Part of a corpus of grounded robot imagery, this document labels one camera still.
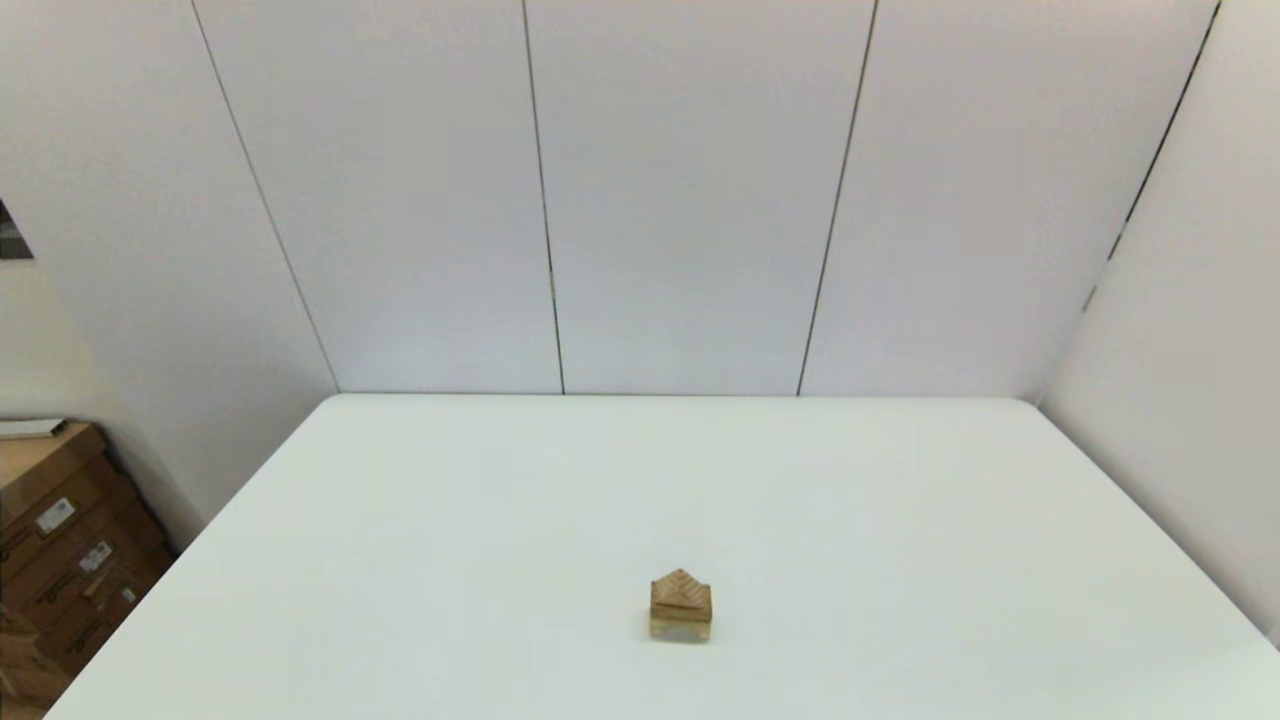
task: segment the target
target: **white tabletop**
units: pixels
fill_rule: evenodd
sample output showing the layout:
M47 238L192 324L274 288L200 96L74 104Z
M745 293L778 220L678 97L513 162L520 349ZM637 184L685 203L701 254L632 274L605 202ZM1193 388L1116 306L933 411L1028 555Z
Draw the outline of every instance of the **white tabletop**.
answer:
M49 715L100 717L1276 720L1280 653L1016 401L340 396Z

